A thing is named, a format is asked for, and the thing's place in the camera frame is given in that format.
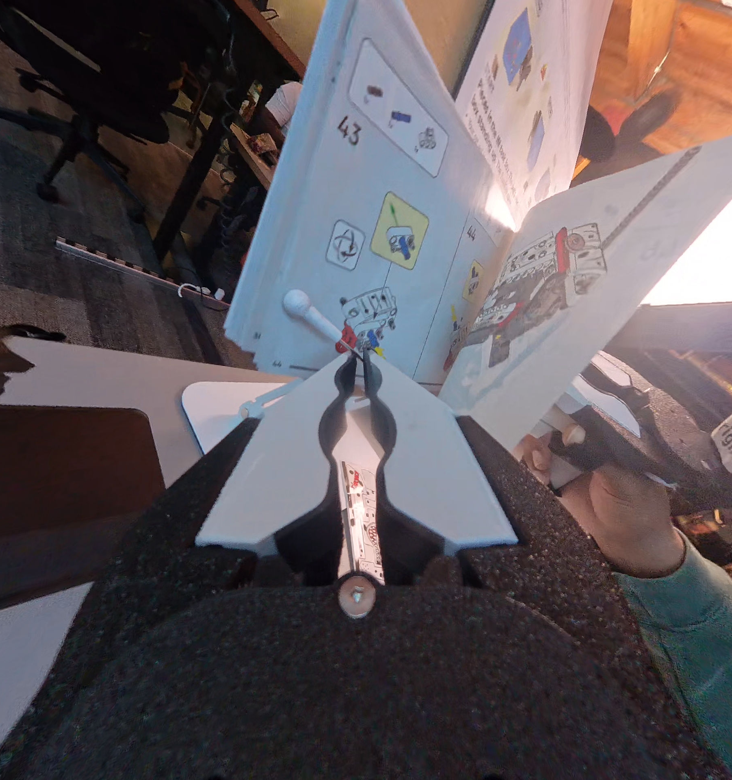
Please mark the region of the white book stand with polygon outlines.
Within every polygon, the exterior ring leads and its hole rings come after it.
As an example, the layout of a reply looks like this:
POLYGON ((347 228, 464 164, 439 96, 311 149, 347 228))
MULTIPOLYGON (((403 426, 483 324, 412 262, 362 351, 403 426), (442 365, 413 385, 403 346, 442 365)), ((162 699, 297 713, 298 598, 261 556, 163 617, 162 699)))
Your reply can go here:
MULTIPOLYGON (((342 329, 334 326, 300 289, 283 297, 283 310, 295 320, 310 325, 327 340, 342 346, 346 353, 354 348, 344 341, 342 329)), ((203 454, 245 420, 261 420, 266 409, 298 388, 303 379, 279 382, 202 381, 188 385, 182 394, 182 408, 203 454)))

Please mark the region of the instruction booklet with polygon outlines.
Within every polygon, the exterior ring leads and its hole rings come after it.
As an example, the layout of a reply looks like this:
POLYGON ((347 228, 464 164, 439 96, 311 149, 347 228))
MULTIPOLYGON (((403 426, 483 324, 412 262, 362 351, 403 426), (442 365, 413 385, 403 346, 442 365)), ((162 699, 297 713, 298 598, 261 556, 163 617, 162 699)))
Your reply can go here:
POLYGON ((402 2, 328 2, 225 334, 309 377, 291 289, 511 449, 732 200, 732 135, 558 192, 510 229, 402 2))

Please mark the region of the person's right forearm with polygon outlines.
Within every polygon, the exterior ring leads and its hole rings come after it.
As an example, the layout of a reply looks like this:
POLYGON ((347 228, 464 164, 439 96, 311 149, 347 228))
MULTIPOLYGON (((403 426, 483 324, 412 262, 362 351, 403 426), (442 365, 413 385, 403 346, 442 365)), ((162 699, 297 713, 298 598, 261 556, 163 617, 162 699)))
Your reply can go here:
POLYGON ((683 714, 732 765, 732 580, 682 532, 676 535, 684 544, 678 570, 615 578, 683 714))

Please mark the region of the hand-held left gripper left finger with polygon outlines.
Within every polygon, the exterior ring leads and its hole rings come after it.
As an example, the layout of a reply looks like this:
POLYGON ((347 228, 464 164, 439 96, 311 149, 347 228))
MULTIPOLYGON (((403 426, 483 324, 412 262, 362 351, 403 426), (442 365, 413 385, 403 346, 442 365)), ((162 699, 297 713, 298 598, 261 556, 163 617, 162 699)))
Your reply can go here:
POLYGON ((320 443, 324 413, 340 400, 337 356, 270 405, 261 420, 247 419, 234 433, 254 432, 196 536, 199 548, 219 546, 256 555, 278 555, 276 534, 316 510, 326 499, 329 451, 320 443))

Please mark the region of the white sticker sheet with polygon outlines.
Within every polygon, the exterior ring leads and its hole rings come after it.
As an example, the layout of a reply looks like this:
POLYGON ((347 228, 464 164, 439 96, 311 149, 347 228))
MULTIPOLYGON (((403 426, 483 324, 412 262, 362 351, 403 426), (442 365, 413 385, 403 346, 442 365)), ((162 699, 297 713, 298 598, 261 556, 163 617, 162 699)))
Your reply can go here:
POLYGON ((361 574, 385 585, 385 571, 376 523, 376 477, 362 466, 340 461, 340 503, 343 528, 339 577, 361 574))

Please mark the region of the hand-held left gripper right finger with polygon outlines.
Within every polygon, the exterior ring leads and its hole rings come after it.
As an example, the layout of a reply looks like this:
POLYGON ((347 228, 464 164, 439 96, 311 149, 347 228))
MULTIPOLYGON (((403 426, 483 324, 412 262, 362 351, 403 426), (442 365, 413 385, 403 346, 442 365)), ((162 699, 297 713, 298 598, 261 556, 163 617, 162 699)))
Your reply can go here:
POLYGON ((384 551, 515 545, 518 536, 447 404, 369 355, 384 551))

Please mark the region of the grey desk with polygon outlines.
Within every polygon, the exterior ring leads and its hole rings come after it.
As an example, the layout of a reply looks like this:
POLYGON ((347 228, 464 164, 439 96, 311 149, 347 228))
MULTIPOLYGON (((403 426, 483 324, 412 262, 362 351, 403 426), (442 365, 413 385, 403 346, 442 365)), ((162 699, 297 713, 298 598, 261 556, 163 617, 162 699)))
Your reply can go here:
MULTIPOLYGON (((166 487, 202 456, 182 407, 201 382, 286 383, 230 366, 14 337, 34 368, 15 375, 0 403, 137 409, 148 417, 166 487)), ((44 681, 90 583, 0 609, 0 745, 44 681)))

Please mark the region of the person's right hand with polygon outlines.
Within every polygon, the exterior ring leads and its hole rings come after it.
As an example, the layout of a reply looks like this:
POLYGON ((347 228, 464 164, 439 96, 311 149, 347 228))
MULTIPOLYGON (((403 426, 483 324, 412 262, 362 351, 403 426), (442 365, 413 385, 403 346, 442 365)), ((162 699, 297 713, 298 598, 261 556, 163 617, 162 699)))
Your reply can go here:
POLYGON ((657 579, 683 565, 686 545, 671 519, 670 493, 644 474, 606 463, 566 483, 558 497, 619 572, 657 579))

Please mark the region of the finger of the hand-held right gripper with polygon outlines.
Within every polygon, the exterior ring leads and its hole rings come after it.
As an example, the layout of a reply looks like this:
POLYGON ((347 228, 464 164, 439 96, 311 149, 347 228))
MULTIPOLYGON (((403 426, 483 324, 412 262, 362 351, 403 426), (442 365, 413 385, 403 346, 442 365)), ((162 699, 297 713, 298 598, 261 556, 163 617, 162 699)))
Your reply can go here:
POLYGON ((594 356, 575 378, 567 394, 615 423, 638 423, 646 392, 635 384, 636 372, 613 356, 594 356))

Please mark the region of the black office chair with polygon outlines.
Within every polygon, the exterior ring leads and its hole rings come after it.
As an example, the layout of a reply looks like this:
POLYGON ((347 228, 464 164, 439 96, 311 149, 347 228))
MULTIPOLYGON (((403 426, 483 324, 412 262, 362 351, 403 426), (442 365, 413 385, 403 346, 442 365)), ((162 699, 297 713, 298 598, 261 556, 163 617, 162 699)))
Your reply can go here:
POLYGON ((236 36, 232 2, 0 1, 0 40, 33 72, 16 69, 28 92, 43 91, 73 110, 69 121, 29 108, 0 107, 0 119, 57 137, 62 145, 36 185, 41 200, 59 201, 53 181, 83 154, 130 200, 130 217, 145 207, 127 185, 129 168, 99 143, 108 127, 139 143, 164 144, 163 114, 186 74, 207 69, 220 78, 236 36))

